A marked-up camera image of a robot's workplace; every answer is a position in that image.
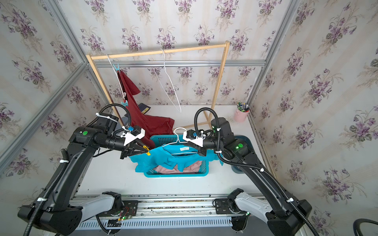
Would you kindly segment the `yellow clothespin teal shirt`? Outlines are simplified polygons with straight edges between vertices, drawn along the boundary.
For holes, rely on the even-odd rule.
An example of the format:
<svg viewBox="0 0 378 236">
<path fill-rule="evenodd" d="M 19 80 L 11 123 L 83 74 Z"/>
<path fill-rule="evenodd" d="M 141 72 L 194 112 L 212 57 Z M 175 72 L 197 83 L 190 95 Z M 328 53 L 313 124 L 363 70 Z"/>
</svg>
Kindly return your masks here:
<svg viewBox="0 0 378 236">
<path fill-rule="evenodd" d="M 146 154 L 147 154 L 148 156 L 150 156 L 151 153 L 150 153 L 149 148 L 148 148 L 146 145 L 144 145 L 143 148 L 146 150 Z"/>
</svg>

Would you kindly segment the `white hanger of teal shirt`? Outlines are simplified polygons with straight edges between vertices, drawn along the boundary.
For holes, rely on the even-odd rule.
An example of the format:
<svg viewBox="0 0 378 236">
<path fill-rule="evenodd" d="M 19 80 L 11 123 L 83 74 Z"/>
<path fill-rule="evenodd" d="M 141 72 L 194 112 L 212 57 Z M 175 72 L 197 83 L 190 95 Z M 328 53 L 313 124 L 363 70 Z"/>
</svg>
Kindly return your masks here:
<svg viewBox="0 0 378 236">
<path fill-rule="evenodd" d="M 176 145 L 176 144 L 181 144 L 183 145 L 184 143 L 186 143 L 186 141 L 182 141 L 182 138 L 180 137 L 180 135 L 177 133 L 178 130 L 184 130 L 184 131 L 187 131 L 186 128 L 183 128 L 183 127 L 178 127 L 178 128 L 175 128 L 173 133 L 177 136 L 177 140 L 175 142 L 171 142 L 171 143 L 167 143 L 167 144 L 164 144 L 162 145 L 162 147 L 166 147 L 166 146 L 173 146 L 173 145 Z M 172 155 L 183 155 L 183 154 L 195 154 L 197 153 L 197 151 L 193 151 L 193 150 L 190 150 L 189 147 L 185 146 L 183 148 L 183 150 L 180 150 L 179 152 L 177 153 L 172 153 Z"/>
</svg>

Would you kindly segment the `teal t-shirt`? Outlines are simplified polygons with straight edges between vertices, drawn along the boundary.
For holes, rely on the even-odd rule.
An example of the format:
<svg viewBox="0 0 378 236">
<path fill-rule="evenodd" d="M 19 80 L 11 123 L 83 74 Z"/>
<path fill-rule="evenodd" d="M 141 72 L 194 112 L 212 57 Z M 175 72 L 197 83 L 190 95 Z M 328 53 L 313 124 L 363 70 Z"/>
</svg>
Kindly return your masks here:
<svg viewBox="0 0 378 236">
<path fill-rule="evenodd" d="M 146 153 L 131 157 L 131 161 L 137 164 L 135 171 L 138 173 L 146 173 L 154 170 L 159 174 L 181 174 L 181 173 L 197 173 L 203 163 L 218 160 L 216 154 L 208 156 L 200 156 L 195 154 L 172 155 L 183 150 L 184 145 L 173 145 L 166 147 L 157 147 L 150 151 L 151 155 Z"/>
</svg>

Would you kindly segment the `white wire hanger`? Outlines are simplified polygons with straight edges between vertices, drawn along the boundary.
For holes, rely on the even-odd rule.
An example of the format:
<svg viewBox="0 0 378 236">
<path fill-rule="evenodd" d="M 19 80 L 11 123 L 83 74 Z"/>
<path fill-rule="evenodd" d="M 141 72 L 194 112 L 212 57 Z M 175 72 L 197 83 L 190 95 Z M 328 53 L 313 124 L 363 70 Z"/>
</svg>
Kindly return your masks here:
<svg viewBox="0 0 378 236">
<path fill-rule="evenodd" d="M 170 101 L 171 105 L 178 111 L 178 113 L 182 114 L 182 107 L 178 98 L 177 89 L 175 85 L 173 84 L 173 81 L 170 77 L 170 75 L 167 72 L 166 69 L 166 54 L 163 49 L 158 50 L 159 53 L 163 55 L 163 66 L 160 69 L 154 69 L 154 75 L 159 82 L 161 88 L 163 89 L 165 95 L 167 96 L 168 100 Z M 165 74 L 165 76 L 168 79 L 167 85 L 163 85 L 163 82 L 161 81 L 161 72 Z"/>
</svg>

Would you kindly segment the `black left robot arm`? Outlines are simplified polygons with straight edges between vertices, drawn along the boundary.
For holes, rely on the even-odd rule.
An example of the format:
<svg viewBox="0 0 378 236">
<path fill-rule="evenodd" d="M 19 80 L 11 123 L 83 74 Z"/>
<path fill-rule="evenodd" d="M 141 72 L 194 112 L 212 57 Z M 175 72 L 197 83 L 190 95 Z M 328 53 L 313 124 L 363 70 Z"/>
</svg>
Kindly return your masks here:
<svg viewBox="0 0 378 236">
<path fill-rule="evenodd" d="M 122 196 L 112 191 L 77 205 L 71 205 L 70 200 L 98 149 L 120 151 L 121 158 L 148 153 L 141 141 L 144 136 L 144 129 L 132 126 L 126 106 L 117 103 L 106 105 L 92 122 L 76 128 L 68 147 L 61 149 L 59 167 L 47 186 L 32 203 L 20 207 L 18 217 L 27 222 L 23 234 L 28 236 L 32 228 L 37 228 L 67 236 L 93 216 L 104 212 L 120 214 L 124 208 Z"/>
</svg>

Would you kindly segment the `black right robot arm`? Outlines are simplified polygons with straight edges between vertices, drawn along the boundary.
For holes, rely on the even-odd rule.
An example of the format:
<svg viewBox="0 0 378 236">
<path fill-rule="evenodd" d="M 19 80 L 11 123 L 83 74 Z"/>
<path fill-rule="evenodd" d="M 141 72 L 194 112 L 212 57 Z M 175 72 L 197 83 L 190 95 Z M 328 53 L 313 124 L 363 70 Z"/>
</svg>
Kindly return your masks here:
<svg viewBox="0 0 378 236">
<path fill-rule="evenodd" d="M 205 111 L 214 116 L 211 121 L 211 136 L 198 128 L 198 116 Z M 261 201 L 242 189 L 236 189 L 228 196 L 231 208 L 251 213 L 265 222 L 276 236 L 294 236 L 304 225 L 308 226 L 313 235 L 319 234 L 309 220 L 312 210 L 309 202 L 298 200 L 287 191 L 260 162 L 254 148 L 234 136 L 225 118 L 218 117 L 213 109 L 203 107 L 195 113 L 194 126 L 194 130 L 184 136 L 185 140 L 201 155 L 211 149 L 221 162 L 238 167 L 266 199 Z"/>
</svg>

